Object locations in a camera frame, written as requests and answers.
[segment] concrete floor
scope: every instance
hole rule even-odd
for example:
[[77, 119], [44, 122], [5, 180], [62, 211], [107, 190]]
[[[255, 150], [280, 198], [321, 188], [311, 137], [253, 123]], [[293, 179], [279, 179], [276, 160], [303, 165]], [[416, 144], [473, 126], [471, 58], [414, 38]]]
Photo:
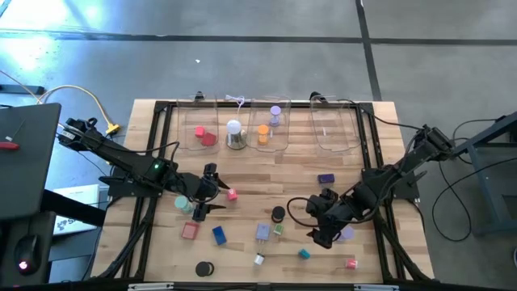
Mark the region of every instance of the concrete floor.
[[[370, 37], [405, 39], [517, 39], [517, 3], [507, 0], [363, 0]], [[63, 32], [182, 36], [361, 37], [354, 0], [13, 0], [0, 28]], [[372, 100], [362, 44], [90, 41], [37, 36], [0, 39], [0, 67], [21, 82], [52, 88], [62, 84], [93, 91], [122, 125], [137, 98], [175, 98], [202, 90], [218, 95], [283, 93], [307, 99], [311, 91]], [[402, 123], [428, 124], [446, 134], [465, 120], [495, 118], [515, 111], [517, 46], [372, 46], [383, 100], [394, 101]], [[51, 98], [63, 104], [61, 121], [100, 114], [76, 91]], [[29, 104], [30, 98], [0, 95], [0, 103]], [[469, 137], [487, 124], [459, 131]], [[406, 142], [413, 134], [403, 129]], [[104, 171], [100, 159], [88, 155]], [[448, 283], [517, 289], [511, 252], [517, 237], [469, 237], [448, 242], [431, 220], [431, 206], [445, 187], [429, 163], [419, 182], [427, 242], [436, 278]], [[449, 180], [468, 174], [460, 162], [445, 162]], [[47, 188], [97, 183], [99, 170], [78, 154], [54, 147]], [[486, 223], [486, 208], [475, 178], [456, 188], [473, 217]], [[452, 195], [436, 214], [443, 231], [459, 237], [467, 221]], [[95, 234], [84, 234], [93, 244]], [[88, 255], [53, 250], [52, 280], [77, 280]]]

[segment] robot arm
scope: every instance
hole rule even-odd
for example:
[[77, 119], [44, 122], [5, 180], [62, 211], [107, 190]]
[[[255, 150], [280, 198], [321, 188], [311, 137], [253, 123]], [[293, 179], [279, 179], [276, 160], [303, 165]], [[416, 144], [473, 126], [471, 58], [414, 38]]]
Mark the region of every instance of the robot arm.
[[219, 193], [219, 187], [227, 188], [216, 173], [217, 165], [205, 166], [203, 176], [179, 173], [178, 163], [155, 158], [149, 150], [135, 151], [105, 138], [97, 129], [95, 118], [89, 120], [68, 119], [68, 125], [57, 137], [59, 143], [76, 151], [90, 151], [120, 168], [124, 177], [100, 177], [99, 179], [118, 188], [123, 196], [159, 197], [164, 190], [177, 192], [198, 203], [193, 219], [203, 221], [212, 209], [224, 208], [207, 205]]
[[[451, 141], [441, 131], [424, 125], [417, 132], [414, 149], [396, 164], [381, 169], [365, 169], [362, 181], [339, 198], [335, 193], [330, 194], [329, 189], [324, 189], [319, 196], [312, 195], [305, 211], [317, 219], [318, 229], [314, 228], [308, 236], [316, 244], [331, 248], [334, 238], [347, 224], [373, 219], [381, 202], [389, 197], [390, 189], [407, 173], [425, 162], [446, 160], [451, 150]], [[365, 210], [369, 211], [366, 216], [363, 215]]]

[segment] wooden table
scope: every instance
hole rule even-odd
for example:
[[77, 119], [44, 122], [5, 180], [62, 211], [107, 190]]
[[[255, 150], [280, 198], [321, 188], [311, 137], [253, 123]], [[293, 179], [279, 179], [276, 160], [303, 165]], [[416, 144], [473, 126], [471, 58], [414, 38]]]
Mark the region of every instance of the wooden table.
[[[149, 127], [156, 100], [135, 100], [124, 145], [129, 149], [143, 150], [149, 136]], [[380, 118], [396, 122], [397, 113], [394, 103], [375, 102], [375, 114]], [[325, 154], [320, 151], [313, 136], [308, 109], [292, 109], [290, 116], [289, 146], [283, 153], [263, 153], [251, 148], [231, 150], [225, 146], [226, 122], [234, 118], [232, 108], [219, 111], [219, 143], [216, 153], [201, 154], [179, 150], [174, 160], [179, 171], [201, 174], [204, 165], [216, 162], [221, 179], [238, 191], [238, 200], [227, 201], [222, 192], [214, 204], [225, 205], [201, 223], [197, 239], [187, 240], [180, 237], [183, 225], [191, 216], [181, 214], [174, 207], [173, 193], [165, 193], [159, 200], [149, 247], [149, 259], [145, 280], [166, 281], [269, 281], [297, 283], [351, 283], [381, 282], [376, 239], [371, 222], [353, 225], [355, 237], [345, 243], [335, 243], [327, 250], [316, 245], [306, 234], [310, 229], [299, 226], [286, 216], [282, 236], [271, 234], [263, 246], [255, 240], [257, 224], [271, 223], [271, 210], [277, 206], [285, 207], [294, 196], [309, 197], [318, 194], [317, 175], [334, 173], [336, 183], [333, 189], [344, 192], [359, 180], [363, 159], [360, 148], [341, 154]], [[247, 120], [249, 109], [241, 110], [241, 120]], [[177, 116], [173, 114], [169, 141], [177, 138]], [[162, 122], [158, 135], [162, 132]], [[369, 149], [372, 149], [368, 122], [365, 127]], [[404, 154], [400, 129], [397, 126], [377, 122], [380, 145], [385, 163], [396, 162]], [[166, 157], [170, 157], [169, 148]], [[312, 221], [305, 213], [303, 201], [293, 203], [293, 215], [303, 221]], [[101, 273], [119, 254], [128, 239], [134, 198], [123, 198], [107, 211], [99, 248], [95, 257], [93, 275]], [[426, 239], [420, 216], [414, 206], [406, 201], [393, 202], [398, 236], [402, 246], [414, 262], [433, 277], [431, 262], [427, 251]], [[212, 229], [222, 226], [228, 242], [217, 246]], [[390, 270], [395, 274], [393, 252], [386, 242]], [[304, 248], [311, 257], [301, 259], [297, 252]], [[133, 256], [132, 274], [136, 270], [141, 249], [137, 244]], [[266, 259], [262, 266], [254, 266], [254, 257], [261, 251]], [[344, 268], [347, 258], [359, 262], [357, 270]], [[216, 271], [208, 277], [198, 277], [195, 266], [200, 261], [214, 263]]]

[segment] light blue object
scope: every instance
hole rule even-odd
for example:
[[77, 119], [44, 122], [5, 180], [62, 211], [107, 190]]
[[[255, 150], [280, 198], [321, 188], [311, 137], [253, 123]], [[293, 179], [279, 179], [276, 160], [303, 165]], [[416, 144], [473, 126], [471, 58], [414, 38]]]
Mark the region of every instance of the light blue object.
[[176, 197], [174, 206], [176, 206], [177, 209], [181, 210], [185, 214], [192, 213], [194, 210], [194, 206], [185, 196]]
[[301, 249], [298, 251], [298, 255], [300, 255], [300, 257], [302, 259], [308, 259], [310, 258], [310, 253], [308, 251], [306, 251], [305, 249]]
[[255, 236], [259, 240], [269, 239], [269, 225], [265, 223], [259, 223], [257, 226], [257, 234]]
[[338, 242], [344, 242], [347, 239], [353, 239], [354, 238], [354, 229], [351, 228], [351, 226], [345, 226], [341, 230], [341, 234], [339, 235]]

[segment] transparent container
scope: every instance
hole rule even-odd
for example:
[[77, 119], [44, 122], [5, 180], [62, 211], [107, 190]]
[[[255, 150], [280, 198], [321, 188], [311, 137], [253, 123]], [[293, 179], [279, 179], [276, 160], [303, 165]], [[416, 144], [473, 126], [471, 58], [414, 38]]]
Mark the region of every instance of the transparent container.
[[319, 147], [333, 153], [360, 145], [355, 109], [337, 96], [313, 96], [310, 112]]
[[247, 145], [270, 153], [287, 149], [290, 113], [291, 100], [288, 97], [264, 96], [262, 99], [252, 99]]
[[190, 151], [219, 147], [219, 114], [216, 96], [198, 92], [176, 100], [179, 148]]

